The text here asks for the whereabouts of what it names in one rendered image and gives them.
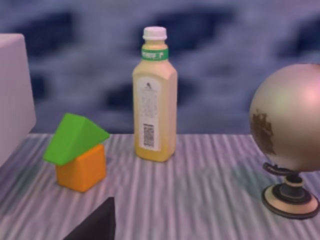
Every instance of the white cap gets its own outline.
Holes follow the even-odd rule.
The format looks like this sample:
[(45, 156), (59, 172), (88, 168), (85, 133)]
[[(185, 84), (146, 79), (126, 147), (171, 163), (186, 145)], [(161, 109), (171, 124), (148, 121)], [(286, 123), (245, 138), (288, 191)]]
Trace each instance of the white cap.
[(148, 26), (143, 30), (144, 40), (166, 40), (167, 39), (167, 30), (162, 26)]

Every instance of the striped table surface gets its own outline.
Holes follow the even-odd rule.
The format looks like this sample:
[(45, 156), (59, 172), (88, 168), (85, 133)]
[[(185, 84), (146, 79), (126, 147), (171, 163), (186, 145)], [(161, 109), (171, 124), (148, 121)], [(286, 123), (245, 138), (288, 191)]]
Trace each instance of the striped table surface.
[[(249, 135), (178, 135), (165, 163), (136, 157), (132, 135), (112, 135), (107, 177), (86, 193), (57, 185), (42, 160), (50, 138), (29, 135), (0, 168), (0, 240), (62, 240), (108, 197), (115, 240), (320, 239), (320, 215), (289, 220), (263, 206), (262, 190), (281, 179), (264, 172)], [(302, 175), (319, 196), (320, 174)]]

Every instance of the juice bottle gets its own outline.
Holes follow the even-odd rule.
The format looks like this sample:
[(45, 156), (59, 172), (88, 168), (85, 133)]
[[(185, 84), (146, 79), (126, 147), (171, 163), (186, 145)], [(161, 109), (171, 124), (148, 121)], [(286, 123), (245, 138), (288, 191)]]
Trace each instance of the juice bottle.
[(134, 148), (143, 159), (165, 162), (176, 150), (178, 74), (168, 60), (166, 29), (146, 27), (143, 39), (132, 74)]

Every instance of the globe base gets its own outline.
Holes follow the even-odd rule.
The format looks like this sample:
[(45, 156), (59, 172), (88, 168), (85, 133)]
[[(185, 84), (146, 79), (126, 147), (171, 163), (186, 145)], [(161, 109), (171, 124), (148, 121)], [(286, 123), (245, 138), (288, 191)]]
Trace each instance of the globe base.
[(303, 180), (297, 174), (264, 189), (262, 203), (274, 214), (288, 219), (313, 218), (320, 210), (318, 199), (303, 188)]

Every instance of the green label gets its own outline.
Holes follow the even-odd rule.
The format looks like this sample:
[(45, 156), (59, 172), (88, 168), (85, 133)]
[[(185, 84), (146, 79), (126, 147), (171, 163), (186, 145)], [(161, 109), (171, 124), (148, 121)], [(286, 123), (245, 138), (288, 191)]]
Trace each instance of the green label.
[(169, 57), (169, 50), (162, 49), (162, 50), (141, 50), (141, 56), (143, 60), (147, 61), (163, 61), (168, 59)]

